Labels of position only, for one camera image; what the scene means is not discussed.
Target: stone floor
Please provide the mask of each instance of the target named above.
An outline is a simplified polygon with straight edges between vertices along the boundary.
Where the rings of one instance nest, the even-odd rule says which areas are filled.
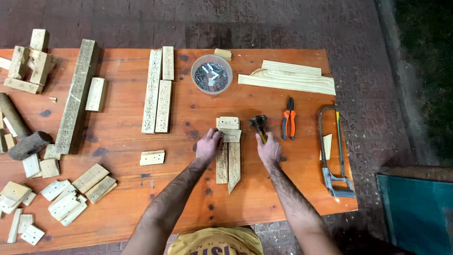
[[[31,30],[45,28],[52,48],[78,48],[86,38],[105,48],[326,49],[359,210],[323,218],[345,253],[386,240],[375,173],[413,158],[373,0],[0,0],[0,6],[0,48],[28,45]],[[300,254],[286,223],[255,229],[266,254]],[[77,251],[115,254],[121,248]]]

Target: wooden table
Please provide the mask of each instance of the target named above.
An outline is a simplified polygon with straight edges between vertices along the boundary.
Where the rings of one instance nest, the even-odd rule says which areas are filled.
[[[42,95],[23,93],[0,86],[10,95],[26,125],[32,131],[45,131],[56,137],[79,49],[52,49],[60,64],[48,78]],[[216,117],[238,116],[241,121],[241,182],[229,195],[227,184],[216,184],[215,162],[195,186],[174,233],[187,233],[210,226],[234,227],[285,220],[277,194],[256,151],[255,131],[247,126],[249,118],[265,114],[277,136],[281,135],[282,112],[288,97],[294,98],[297,112],[296,139],[281,141],[283,170],[322,215],[357,210],[357,201],[335,201],[324,186],[320,167],[317,117],[322,105],[332,104],[335,96],[262,88],[237,84],[238,74],[250,74],[261,67],[263,59],[322,68],[330,76],[325,50],[313,49],[236,49],[230,62],[234,70],[231,86],[218,96],[199,91],[192,83],[190,68],[194,60],[213,49],[175,50],[175,82],[168,134],[141,133],[149,49],[106,49],[97,77],[108,81],[105,110],[88,113],[77,155],[64,155],[61,175],[53,178],[25,178],[22,162],[0,155],[0,188],[8,181],[23,182],[38,193],[54,180],[74,181],[95,163],[104,165],[118,180],[118,187],[88,208],[68,227],[51,217],[50,202],[38,195],[23,213],[34,214],[36,226],[46,235],[32,246],[20,238],[6,244],[13,214],[0,220],[0,254],[88,246],[127,240],[145,208],[159,192],[194,158],[194,145]],[[0,50],[10,59],[13,50]],[[7,72],[0,69],[0,81]],[[56,97],[53,103],[49,97]],[[329,167],[340,174],[337,127],[334,111],[324,116],[324,133],[333,134]],[[145,151],[165,150],[165,163],[139,165]],[[348,157],[346,174],[351,178]]]

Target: bowl of nails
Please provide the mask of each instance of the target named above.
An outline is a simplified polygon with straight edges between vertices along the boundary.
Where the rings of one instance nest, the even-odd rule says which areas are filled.
[[[233,81],[233,69],[230,64],[216,55],[198,58],[193,63],[190,74],[197,88],[210,95],[222,93]]]

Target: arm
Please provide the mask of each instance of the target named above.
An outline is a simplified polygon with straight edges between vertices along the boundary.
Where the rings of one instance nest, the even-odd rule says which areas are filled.
[[[258,154],[269,173],[282,204],[289,226],[307,255],[341,254],[327,233],[327,228],[312,204],[302,195],[280,167],[281,146],[272,133],[265,145],[256,134]]]
[[[197,143],[197,157],[150,203],[122,255],[163,254],[193,187],[215,158],[223,134],[211,128]]]

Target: teal mat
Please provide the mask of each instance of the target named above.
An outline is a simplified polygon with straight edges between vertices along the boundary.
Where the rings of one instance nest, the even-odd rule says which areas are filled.
[[[377,175],[393,245],[418,255],[452,254],[453,183]]]

